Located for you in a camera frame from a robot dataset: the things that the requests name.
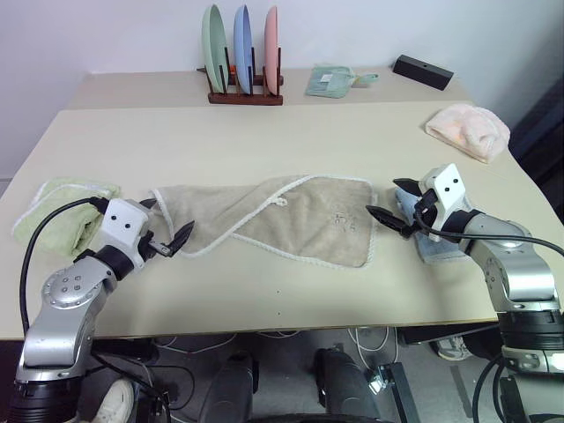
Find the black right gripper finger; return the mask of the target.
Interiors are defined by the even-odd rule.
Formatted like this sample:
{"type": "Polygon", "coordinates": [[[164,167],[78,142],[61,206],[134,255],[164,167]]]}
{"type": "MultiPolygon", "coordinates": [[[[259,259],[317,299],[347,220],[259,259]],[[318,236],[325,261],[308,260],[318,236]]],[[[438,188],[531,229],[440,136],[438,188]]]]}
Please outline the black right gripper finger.
{"type": "Polygon", "coordinates": [[[422,197],[423,193],[419,186],[419,181],[410,179],[410,178],[397,178],[394,179],[393,182],[405,192],[414,195],[416,197],[422,197]]]}
{"type": "Polygon", "coordinates": [[[366,209],[381,225],[399,233],[404,239],[409,239],[412,236],[413,227],[402,219],[394,216],[391,211],[375,205],[367,205],[366,209]]]}

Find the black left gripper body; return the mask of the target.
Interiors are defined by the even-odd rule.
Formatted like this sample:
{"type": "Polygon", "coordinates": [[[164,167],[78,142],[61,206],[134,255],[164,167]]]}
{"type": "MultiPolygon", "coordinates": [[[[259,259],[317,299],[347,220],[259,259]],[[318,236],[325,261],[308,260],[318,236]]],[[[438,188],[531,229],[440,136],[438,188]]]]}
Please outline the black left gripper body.
{"type": "Polygon", "coordinates": [[[138,243],[138,253],[144,261],[154,258],[156,255],[171,257],[172,250],[162,242],[153,239],[154,233],[146,233],[138,243]]]}

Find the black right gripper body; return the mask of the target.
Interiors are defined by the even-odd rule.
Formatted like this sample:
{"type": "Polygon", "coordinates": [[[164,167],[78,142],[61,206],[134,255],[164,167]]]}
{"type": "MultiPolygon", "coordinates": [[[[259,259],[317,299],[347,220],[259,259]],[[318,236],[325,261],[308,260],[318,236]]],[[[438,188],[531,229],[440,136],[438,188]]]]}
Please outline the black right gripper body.
{"type": "Polygon", "coordinates": [[[424,234],[438,235],[439,232],[433,229],[433,224],[436,221],[438,211],[436,203],[438,196],[434,189],[428,189],[422,193],[414,205],[413,219],[411,225],[412,233],[422,232],[424,234]]]}

